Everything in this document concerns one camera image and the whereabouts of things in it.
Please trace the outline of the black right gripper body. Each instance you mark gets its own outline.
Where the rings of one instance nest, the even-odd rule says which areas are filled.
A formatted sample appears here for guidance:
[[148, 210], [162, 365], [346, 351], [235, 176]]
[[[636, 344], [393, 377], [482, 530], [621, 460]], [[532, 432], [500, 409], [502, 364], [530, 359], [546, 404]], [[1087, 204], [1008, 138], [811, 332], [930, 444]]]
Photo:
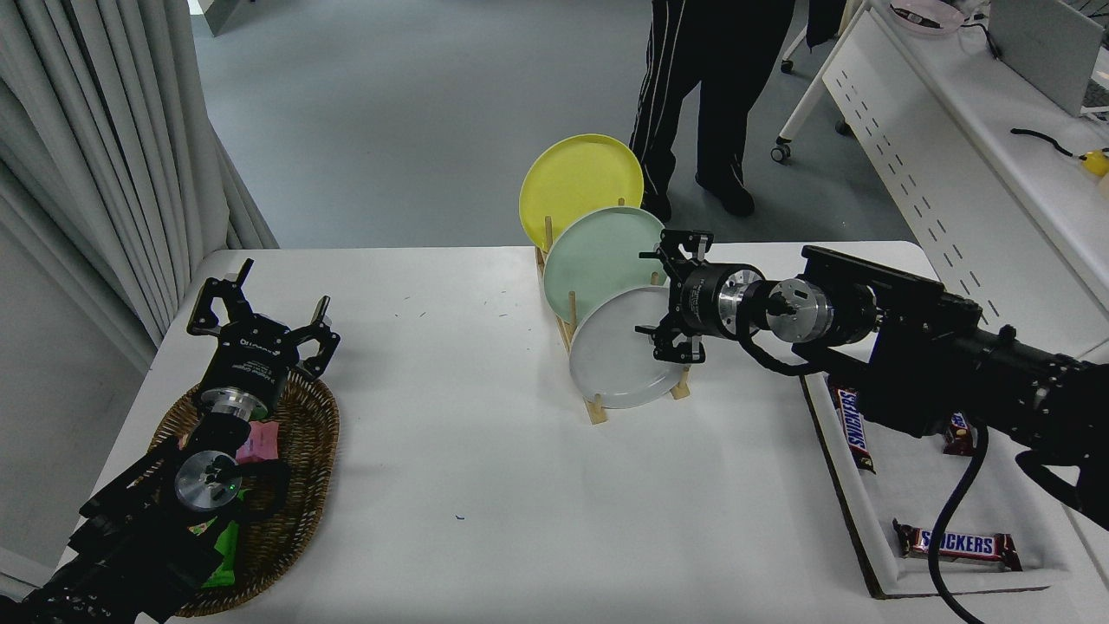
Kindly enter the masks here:
[[678, 266], [678, 327], [682, 335], [728, 337], [729, 327], [718, 307], [726, 282], [725, 264], [683, 263]]

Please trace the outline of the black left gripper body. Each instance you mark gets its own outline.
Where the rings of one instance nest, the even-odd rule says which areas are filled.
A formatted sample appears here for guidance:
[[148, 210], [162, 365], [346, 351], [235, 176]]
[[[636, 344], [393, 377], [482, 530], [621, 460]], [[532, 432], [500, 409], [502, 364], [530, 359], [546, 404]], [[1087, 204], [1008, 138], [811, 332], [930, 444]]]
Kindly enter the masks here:
[[301, 360], [289, 327], [251, 316], [218, 328], [217, 351], [204, 374], [204, 393], [247, 393], [266, 408], [279, 403], [289, 370]]

